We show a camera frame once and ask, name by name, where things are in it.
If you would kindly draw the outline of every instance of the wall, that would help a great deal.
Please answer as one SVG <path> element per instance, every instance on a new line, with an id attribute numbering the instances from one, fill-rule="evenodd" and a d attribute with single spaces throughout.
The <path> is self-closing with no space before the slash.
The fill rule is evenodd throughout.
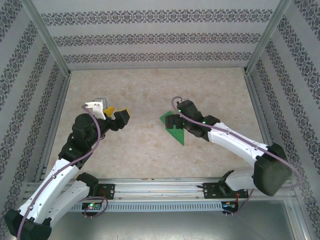
<path id="1" fill-rule="evenodd" d="M 245 67 L 279 0 L 36 0 L 72 70 Z"/>
<path id="2" fill-rule="evenodd" d="M 320 1 L 294 0 L 252 71 L 272 140 L 302 175 L 298 200 L 320 239 Z"/>
<path id="3" fill-rule="evenodd" d="M 64 75 L 19 0 L 0 0 L 0 239 L 44 152 Z"/>

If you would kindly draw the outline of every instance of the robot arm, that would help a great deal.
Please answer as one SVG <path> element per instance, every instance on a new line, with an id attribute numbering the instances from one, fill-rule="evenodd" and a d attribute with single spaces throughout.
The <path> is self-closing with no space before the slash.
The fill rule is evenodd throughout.
<path id="1" fill-rule="evenodd" d="M 165 126 L 168 129 L 172 129 L 174 126 L 177 129 L 186 129 L 198 138 L 203 138 L 208 142 L 225 147 L 252 166 L 252 169 L 246 171 L 228 171 L 219 181 L 219 189 L 224 194 L 227 194 L 228 191 L 238 191 L 240 189 L 258 189 L 268 196 L 273 196 L 292 175 L 292 170 L 289 167 L 258 150 L 260 148 L 269 151 L 286 160 L 286 154 L 278 144 L 274 143 L 268 146 L 264 143 L 253 141 L 230 129 L 216 117 L 211 115 L 202 116 L 201 112 L 197 110 L 190 100 L 178 103 L 177 109 L 183 115 L 196 122 L 217 127 L 220 130 L 195 124 L 182 118 L 179 114 L 165 117 Z M 245 139 L 253 146 L 236 136 Z"/>
<path id="2" fill-rule="evenodd" d="M 129 121 L 130 116 L 126 109 L 116 111 L 114 113 L 115 119 L 112 119 L 111 114 L 114 107 L 107 108 L 104 98 L 96 98 L 95 101 L 85 104 L 86 108 L 92 109 L 93 115 L 97 119 L 101 139 L 105 138 L 108 130 L 118 131 Z M 66 184 L 79 172 L 91 155 L 76 164 L 68 166 L 58 175 L 57 173 L 74 160 L 88 154 L 97 139 L 98 130 L 92 117 L 88 113 L 77 116 L 72 126 L 72 133 L 69 135 L 67 143 L 62 147 L 58 155 L 59 159 L 55 162 L 49 175 L 18 210 L 10 209 L 4 216 L 6 225 L 13 236 L 17 237 L 22 219 L 27 216 L 22 228 L 21 238 L 47 240 L 52 227 L 72 206 L 88 195 L 96 196 L 95 190 L 97 189 L 94 188 L 98 184 L 98 180 L 88 173 L 79 175 L 77 181 L 60 195 Z M 40 189 L 46 184 L 47 186 L 40 192 Z M 38 194 L 34 205 L 30 207 Z"/>

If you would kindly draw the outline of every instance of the green triangle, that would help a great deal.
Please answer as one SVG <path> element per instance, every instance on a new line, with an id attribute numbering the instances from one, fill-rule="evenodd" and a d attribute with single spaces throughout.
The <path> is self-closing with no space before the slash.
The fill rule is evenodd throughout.
<path id="1" fill-rule="evenodd" d="M 168 111 L 166 114 L 162 115 L 160 117 L 161 122 L 163 122 L 163 124 L 166 124 L 166 116 L 167 115 L 172 115 L 174 114 L 172 111 Z M 184 129 L 176 129 L 176 127 L 174 127 L 173 129 L 168 129 L 165 128 L 165 130 L 170 133 L 175 139 L 177 139 L 177 141 L 179 143 L 181 143 L 183 146 L 185 145 L 185 130 Z"/>

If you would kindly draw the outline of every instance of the purple cable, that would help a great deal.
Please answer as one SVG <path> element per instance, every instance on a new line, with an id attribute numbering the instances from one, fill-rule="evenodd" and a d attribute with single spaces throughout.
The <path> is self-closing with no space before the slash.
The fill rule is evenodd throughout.
<path id="1" fill-rule="evenodd" d="M 22 221 L 20 223 L 20 226 L 19 226 L 19 229 L 18 229 L 18 233 L 16 235 L 16 238 L 17 240 L 20 240 L 21 239 L 21 232 L 22 232 L 22 228 L 27 220 L 27 217 L 30 213 L 30 211 L 32 211 L 33 209 L 33 206 L 35 205 L 35 202 L 37 201 L 37 199 L 39 198 L 39 196 L 41 195 L 41 193 L 44 191 L 44 189 L 49 185 L 49 183 L 56 178 L 57 175 L 59 175 L 63 170 L 65 170 L 66 168 L 68 168 L 69 166 L 71 165 L 74 165 L 76 164 L 77 162 L 85 159 L 86 157 L 90 156 L 95 150 L 96 148 L 98 147 L 99 143 L 100 143 L 100 138 L 101 138 L 101 131 L 100 131 L 100 126 L 99 126 L 99 123 L 97 121 L 97 119 L 95 118 L 95 116 L 88 110 L 86 109 L 86 106 L 87 105 L 82 105 L 81 108 L 86 111 L 90 117 L 93 119 L 93 122 L 95 123 L 95 126 L 96 126 L 96 129 L 97 129 L 97 132 L 98 132 L 98 137 L 97 137 L 97 141 L 94 145 L 94 147 L 85 155 L 83 155 L 82 157 L 79 157 L 78 159 L 70 162 L 69 164 L 65 165 L 64 167 L 62 167 L 61 169 L 59 169 L 55 174 L 53 174 L 44 184 L 43 186 L 40 188 L 40 190 L 38 191 L 38 193 L 35 195 L 35 197 L 33 198 L 32 202 L 30 203 L 28 209 L 26 210 L 23 218 L 22 218 Z"/>
<path id="2" fill-rule="evenodd" d="M 182 99 L 182 97 L 180 97 L 180 96 L 175 96 L 175 97 L 172 98 L 172 100 L 171 100 L 171 105 L 172 105 L 173 109 L 174 109 L 182 118 L 188 120 L 189 122 L 191 122 L 191 123 L 193 123 L 193 124 L 197 124 L 197 125 L 200 125 L 200 126 L 203 126 L 203 127 L 206 127 L 206 128 L 211 128 L 211 129 L 214 129 L 214 130 L 218 130 L 218 131 L 220 131 L 220 132 L 223 132 L 223 133 L 230 134 L 230 135 L 234 136 L 235 138 L 239 139 L 240 141 L 244 142 L 245 144 L 248 144 L 248 145 L 250 145 L 251 147 L 254 147 L 254 148 L 257 149 L 257 150 L 260 150 L 261 152 L 263 152 L 263 153 L 265 153 L 265 154 L 268 154 L 269 156 L 277 159 L 278 161 L 280 161 L 281 163 L 283 163 L 283 164 L 286 165 L 287 167 L 291 168 L 292 171 L 295 173 L 295 175 L 296 175 L 297 178 L 298 178 L 298 179 L 297 179 L 297 182 L 296 182 L 296 184 L 293 185 L 293 186 L 283 186 L 281 189 L 292 189 L 292 188 L 295 188 L 295 187 L 300 186 L 301 180 L 302 180 L 302 179 L 301 179 L 301 175 L 300 175 L 300 173 L 298 172 L 298 170 L 297 170 L 294 166 L 292 166 L 290 163 L 288 163 L 287 161 L 283 160 L 281 157 L 278 157 L 277 155 L 273 154 L 272 152 L 269 152 L 269 151 L 267 151 L 267 150 L 264 150 L 263 148 L 261 148 L 261 147 L 255 145 L 255 144 L 253 144 L 252 142 L 244 139 L 243 137 L 241 137 L 241 136 L 239 136 L 239 135 L 237 135 L 237 134 L 235 134 L 235 133 L 233 133 L 233 132 L 231 132 L 231 131 L 228 131 L 228 130 L 226 130 L 226 129 L 222 129 L 222 128 L 220 128 L 220 127 L 211 126 L 211 125 L 208 125 L 208 124 L 205 124 L 205 123 L 202 123 L 202 122 L 198 122 L 198 121 L 192 120 L 191 118 L 183 115 L 181 112 L 178 111 L 178 108 L 177 108 L 176 105 L 175 105 L 175 100 L 176 100 L 176 99 L 180 99 L 180 101 L 182 101 L 183 99 Z"/>
<path id="3" fill-rule="evenodd" d="M 236 211 L 234 213 L 234 215 L 238 214 L 240 212 L 241 209 L 243 209 L 245 207 L 245 205 L 247 205 L 249 199 L 251 198 L 251 195 L 254 193 L 254 189 L 251 189 L 251 192 L 249 193 L 248 197 L 246 198 L 246 200 L 244 201 L 244 203 L 241 205 L 241 207 L 238 209 L 238 211 Z"/>

